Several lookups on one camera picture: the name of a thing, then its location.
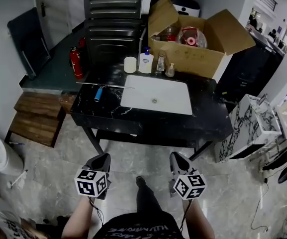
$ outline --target marble pattern cabinet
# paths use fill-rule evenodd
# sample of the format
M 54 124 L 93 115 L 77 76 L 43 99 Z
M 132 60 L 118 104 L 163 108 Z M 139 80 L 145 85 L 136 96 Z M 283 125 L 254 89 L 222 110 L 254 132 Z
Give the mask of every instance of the marble pattern cabinet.
M 244 158 L 282 134 L 275 114 L 267 101 L 245 95 L 229 114 L 233 132 L 215 144 L 216 162 L 230 158 Z

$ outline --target chair backrest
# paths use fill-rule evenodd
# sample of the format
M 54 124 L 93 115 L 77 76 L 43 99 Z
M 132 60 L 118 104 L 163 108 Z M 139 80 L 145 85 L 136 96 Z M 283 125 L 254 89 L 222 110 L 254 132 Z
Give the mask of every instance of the chair backrest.
M 86 19 L 140 18 L 141 0 L 84 0 Z
M 91 63 L 122 62 L 138 56 L 141 20 L 93 19 L 85 21 Z
M 9 21 L 7 27 L 29 78 L 35 78 L 50 59 L 37 8 Z

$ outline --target person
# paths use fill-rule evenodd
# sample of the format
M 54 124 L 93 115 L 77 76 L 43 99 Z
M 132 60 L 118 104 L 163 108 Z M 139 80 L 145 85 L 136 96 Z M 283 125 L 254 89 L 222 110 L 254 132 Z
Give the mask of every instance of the person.
M 183 239 L 175 219 L 169 213 L 162 211 L 145 180 L 139 176 L 136 178 L 136 184 L 138 186 L 137 212 L 111 219 L 101 227 L 93 239 Z M 184 211 L 188 205 L 189 201 L 183 201 Z M 82 197 L 64 227 L 62 239 L 87 238 L 92 212 L 90 199 Z M 186 223 L 191 239 L 215 238 L 213 228 L 197 200 L 191 202 L 186 212 Z
M 0 211 L 0 239 L 47 239 L 48 236 L 34 229 L 29 222 L 9 211 Z
M 252 15 L 249 16 L 249 21 L 250 21 L 249 23 L 256 29 L 257 20 Z
M 276 39 L 276 29 L 273 29 L 273 31 L 269 32 L 268 35 L 271 36 L 274 39 L 274 41 L 275 41 L 275 39 Z

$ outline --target wooden step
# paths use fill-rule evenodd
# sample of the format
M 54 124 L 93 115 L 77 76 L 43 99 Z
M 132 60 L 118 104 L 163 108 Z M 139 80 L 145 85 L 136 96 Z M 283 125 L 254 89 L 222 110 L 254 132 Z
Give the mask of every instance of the wooden step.
M 64 111 L 58 98 L 57 95 L 24 92 L 14 109 L 20 113 L 32 113 L 59 120 Z
M 73 103 L 76 99 L 76 96 L 77 95 L 73 95 L 73 94 L 62 94 L 60 98 L 58 99 L 60 105 L 62 106 L 62 108 L 67 114 L 69 114 L 70 109 L 72 108 Z
M 17 112 L 9 130 L 24 138 L 54 147 L 64 117 L 57 120 L 36 114 Z

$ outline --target wire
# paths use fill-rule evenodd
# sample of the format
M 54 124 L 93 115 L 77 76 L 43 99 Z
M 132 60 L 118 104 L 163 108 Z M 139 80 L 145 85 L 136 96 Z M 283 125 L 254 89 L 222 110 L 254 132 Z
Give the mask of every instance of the wire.
M 279 169 L 277 172 L 273 173 L 272 175 L 266 177 L 266 179 L 268 179 L 268 178 L 274 176 L 275 174 L 277 174 L 277 173 L 280 172 L 280 171 L 283 171 L 285 168 L 286 168 L 286 166 L 285 166 L 284 168 L 282 168 L 282 169 Z
M 261 200 L 263 199 L 263 197 L 264 197 L 264 196 L 267 194 L 267 192 L 269 191 L 269 186 L 268 186 L 267 183 L 266 183 L 266 185 L 267 185 L 267 191 L 262 195 L 262 197 L 261 197 L 260 200 L 258 201 L 258 204 L 257 204 L 257 207 L 256 207 L 256 211 L 255 211 L 255 214 L 254 214 L 252 223 L 251 223 L 251 229 L 252 229 L 252 230 L 256 230 L 256 229 L 260 229 L 260 228 L 266 228 L 265 232 L 268 231 L 268 227 L 267 227 L 267 226 L 258 226 L 258 227 L 256 227 L 256 228 L 253 228 L 253 223 L 254 223 L 254 219 L 255 219 L 255 217 L 256 217 L 256 213 L 257 213 L 259 204 L 260 204 Z
M 283 225 L 282 225 L 282 233 L 283 233 L 283 237 L 285 236 L 285 232 L 284 232 L 284 226 L 287 225 L 287 214 L 286 214 L 286 217 L 283 221 Z
M 100 219 L 100 221 L 101 221 L 101 226 L 103 226 L 103 223 L 104 223 L 103 212 L 102 212 L 97 206 L 95 206 L 95 204 L 93 203 L 93 201 L 91 200 L 90 197 L 88 197 L 88 198 L 89 198 L 89 202 L 90 202 L 91 206 L 96 209 L 97 214 L 98 214 L 98 217 L 99 217 L 99 219 Z
M 184 175 L 186 175 L 186 174 L 192 175 L 192 174 L 194 174 L 195 171 L 197 171 L 197 169 L 194 169 L 194 168 L 193 168 L 191 172 L 186 172 Z
M 182 219 L 182 223 L 181 223 L 181 226 L 180 226 L 180 232 L 181 232 L 181 233 L 182 233 L 182 231 L 183 231 L 183 223 L 184 223 L 185 217 L 186 217 L 186 215 L 187 215 L 187 212 L 188 212 L 189 208 L 191 207 L 192 201 L 193 201 L 193 200 L 189 200 L 189 205 L 188 205 L 187 209 L 186 209 L 185 212 L 184 212 L 183 219 Z

